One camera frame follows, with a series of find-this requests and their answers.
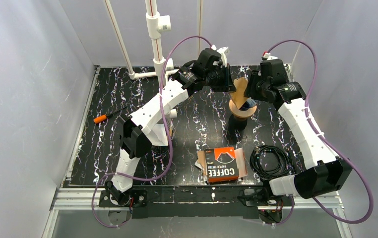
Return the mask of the brown paper coffee filter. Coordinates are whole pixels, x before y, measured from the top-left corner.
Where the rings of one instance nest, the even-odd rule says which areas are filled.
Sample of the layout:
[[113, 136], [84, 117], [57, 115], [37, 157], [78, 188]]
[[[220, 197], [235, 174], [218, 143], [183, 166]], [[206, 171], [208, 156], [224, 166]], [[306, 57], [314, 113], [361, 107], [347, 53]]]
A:
[[235, 92], [230, 93], [231, 102], [235, 105], [236, 109], [240, 109], [247, 101], [245, 91], [248, 86], [248, 80], [245, 77], [240, 77], [234, 80]]

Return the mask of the red and black carafe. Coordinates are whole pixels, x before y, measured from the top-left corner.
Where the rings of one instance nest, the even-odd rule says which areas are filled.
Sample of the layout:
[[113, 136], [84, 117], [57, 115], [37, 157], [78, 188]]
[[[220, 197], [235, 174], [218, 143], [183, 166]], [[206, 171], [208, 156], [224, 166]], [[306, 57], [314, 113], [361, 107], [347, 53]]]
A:
[[240, 118], [235, 115], [229, 117], [227, 126], [229, 131], [243, 131], [248, 124], [247, 118]]

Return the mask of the orange coffee filter package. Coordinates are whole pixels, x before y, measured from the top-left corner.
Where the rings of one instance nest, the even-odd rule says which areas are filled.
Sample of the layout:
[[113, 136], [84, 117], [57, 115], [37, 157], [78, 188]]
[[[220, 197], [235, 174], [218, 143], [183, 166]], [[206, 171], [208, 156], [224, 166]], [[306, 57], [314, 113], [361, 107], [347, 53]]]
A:
[[195, 166], [201, 170], [202, 180], [206, 183], [234, 181], [248, 175], [242, 148], [217, 147], [197, 151]]

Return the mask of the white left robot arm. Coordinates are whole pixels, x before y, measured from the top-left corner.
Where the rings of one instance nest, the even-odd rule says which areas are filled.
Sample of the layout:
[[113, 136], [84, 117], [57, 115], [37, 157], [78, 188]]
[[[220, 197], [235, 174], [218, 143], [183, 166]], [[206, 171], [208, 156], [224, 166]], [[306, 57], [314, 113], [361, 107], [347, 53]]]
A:
[[116, 173], [104, 183], [107, 195], [103, 200], [114, 200], [119, 206], [130, 201], [134, 173], [141, 157], [152, 146], [168, 146], [170, 139], [169, 118], [173, 108], [204, 87], [213, 92], [235, 92], [227, 63], [227, 47], [206, 48], [198, 59], [185, 63], [161, 87], [148, 103], [130, 115], [118, 118], [120, 158]]

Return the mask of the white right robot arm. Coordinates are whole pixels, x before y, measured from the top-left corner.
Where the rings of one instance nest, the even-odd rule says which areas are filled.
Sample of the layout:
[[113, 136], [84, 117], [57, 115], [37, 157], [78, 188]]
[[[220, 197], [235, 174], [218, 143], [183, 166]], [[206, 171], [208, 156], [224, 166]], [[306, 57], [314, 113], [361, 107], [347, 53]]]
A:
[[282, 60], [268, 59], [259, 70], [251, 72], [244, 95], [271, 103], [289, 126], [303, 155], [305, 171], [281, 176], [264, 182], [264, 196], [281, 195], [313, 198], [338, 191], [344, 185], [352, 167], [326, 145], [318, 129], [312, 129], [312, 114], [306, 111], [306, 94], [298, 82], [289, 81]]

